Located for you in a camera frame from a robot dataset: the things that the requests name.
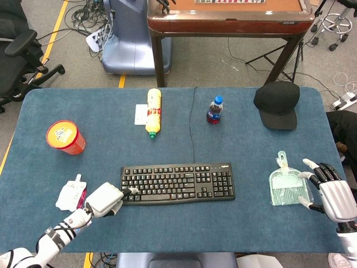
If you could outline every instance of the dustpan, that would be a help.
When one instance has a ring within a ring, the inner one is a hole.
[[[313,202],[306,179],[300,179],[297,176],[300,171],[288,166],[285,152],[278,152],[276,159],[280,169],[271,173],[269,177],[272,205],[299,204],[298,197],[304,197],[309,202]]]

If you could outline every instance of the blue bottle cap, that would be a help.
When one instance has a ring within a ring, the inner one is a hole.
[[[221,96],[216,96],[216,97],[214,98],[214,103],[215,103],[215,104],[220,105],[220,104],[222,104],[222,102],[223,102],[223,98],[222,98]]]

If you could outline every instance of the baseball cap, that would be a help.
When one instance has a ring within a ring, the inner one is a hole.
[[[274,130],[294,130],[297,126],[295,106],[300,88],[291,82],[271,82],[259,88],[254,105],[259,109],[263,124]]]

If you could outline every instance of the red paper cup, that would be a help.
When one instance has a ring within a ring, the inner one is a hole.
[[[78,155],[84,151],[85,140],[72,121],[61,120],[54,123],[46,134],[47,143],[70,155]]]

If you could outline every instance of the blue table mat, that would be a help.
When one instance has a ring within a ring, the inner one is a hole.
[[[77,173],[88,194],[105,181],[119,186],[126,165],[231,162],[236,199],[174,205],[125,206],[115,217],[94,219],[66,252],[340,252],[336,224],[302,205],[274,207],[268,178],[279,150],[289,166],[303,158],[327,162],[344,176],[318,91],[301,88],[294,131],[263,126],[253,105],[256,88],[165,88],[161,131],[155,140],[134,125],[135,105],[148,89],[37,89],[22,105],[0,177],[0,252],[34,251],[39,236],[70,212],[55,207]],[[221,122],[206,111],[222,95]],[[71,156],[46,143],[54,122],[69,119],[86,139]],[[316,203],[321,203],[312,187]]]

